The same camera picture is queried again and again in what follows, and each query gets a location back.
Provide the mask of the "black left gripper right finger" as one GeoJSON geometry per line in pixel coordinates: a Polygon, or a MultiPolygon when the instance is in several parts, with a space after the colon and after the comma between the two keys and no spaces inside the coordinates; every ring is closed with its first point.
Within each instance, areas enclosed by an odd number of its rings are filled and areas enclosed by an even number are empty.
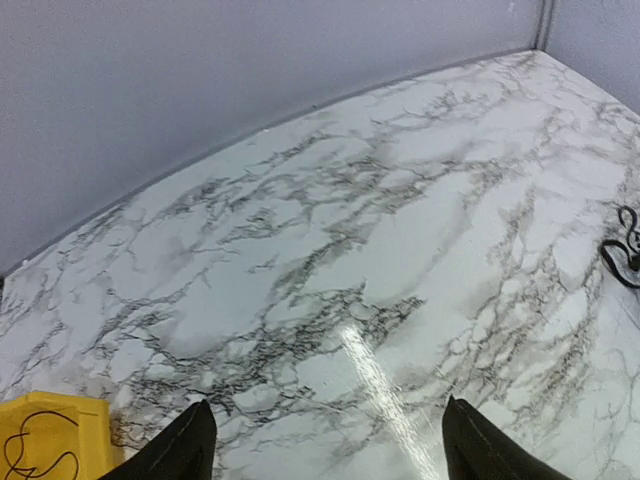
{"type": "Polygon", "coordinates": [[[462,398],[448,399],[442,435],[450,480],[569,480],[529,454],[462,398]]]}

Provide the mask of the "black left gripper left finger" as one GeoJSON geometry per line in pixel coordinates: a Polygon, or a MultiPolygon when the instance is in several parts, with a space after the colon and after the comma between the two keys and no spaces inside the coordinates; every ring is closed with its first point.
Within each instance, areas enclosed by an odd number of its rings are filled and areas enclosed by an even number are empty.
{"type": "Polygon", "coordinates": [[[211,480],[217,425],[206,400],[191,404],[104,480],[211,480]]]}

